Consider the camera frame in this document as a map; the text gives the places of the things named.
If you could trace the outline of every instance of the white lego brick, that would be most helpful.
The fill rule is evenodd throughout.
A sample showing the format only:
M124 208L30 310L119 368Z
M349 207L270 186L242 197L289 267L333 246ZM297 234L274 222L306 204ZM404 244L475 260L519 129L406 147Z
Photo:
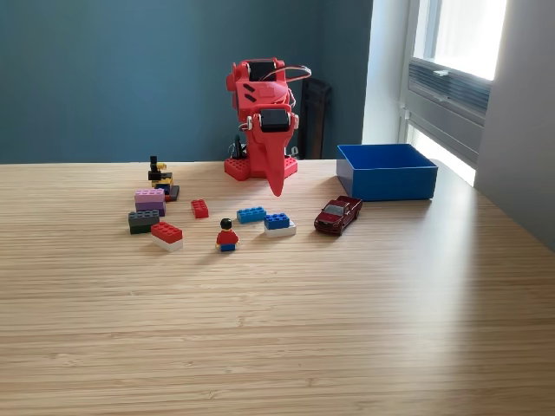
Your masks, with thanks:
M170 244L166 243L164 240L160 240L156 236L153 236L153 241L156 245L167 251L176 251L183 248L183 238Z
M277 230L268 230L264 225L264 234L269 238L294 236L297 234L297 226L291 220L289 220L289 227L278 228Z

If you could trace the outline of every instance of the red base plate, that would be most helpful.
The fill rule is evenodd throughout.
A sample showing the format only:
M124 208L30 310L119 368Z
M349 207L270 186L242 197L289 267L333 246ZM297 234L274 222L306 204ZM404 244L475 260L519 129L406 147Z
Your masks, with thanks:
M298 163L296 159L285 158L284 163L286 178L298 170ZM251 174L251 166L248 159L226 159L224 162L224 171L236 180L247 180L252 177L264 177L264 174Z

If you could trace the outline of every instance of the white wall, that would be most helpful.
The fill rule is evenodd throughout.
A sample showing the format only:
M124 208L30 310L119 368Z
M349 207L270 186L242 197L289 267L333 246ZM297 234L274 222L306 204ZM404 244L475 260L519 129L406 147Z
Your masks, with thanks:
M475 187L555 250L555 1L509 0Z
M396 143L399 135L408 4L409 0L374 0L362 143Z

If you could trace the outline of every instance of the purple lego brick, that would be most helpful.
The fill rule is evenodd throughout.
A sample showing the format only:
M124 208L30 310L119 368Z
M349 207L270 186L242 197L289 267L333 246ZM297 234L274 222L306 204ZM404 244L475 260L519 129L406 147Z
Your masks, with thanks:
M162 201L162 202L137 202L137 203L135 203L135 210L137 212L158 210L158 213L160 214L160 216L164 217L166 215L166 201Z
M138 189L135 192L135 203L146 203L146 202L164 202L164 190L163 189Z

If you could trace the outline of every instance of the toy car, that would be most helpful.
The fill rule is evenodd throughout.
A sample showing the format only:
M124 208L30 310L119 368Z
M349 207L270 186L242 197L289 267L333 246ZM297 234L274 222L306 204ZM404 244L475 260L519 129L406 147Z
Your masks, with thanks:
M314 228L321 232L342 235L362 209L359 198L338 197L331 200L314 220Z

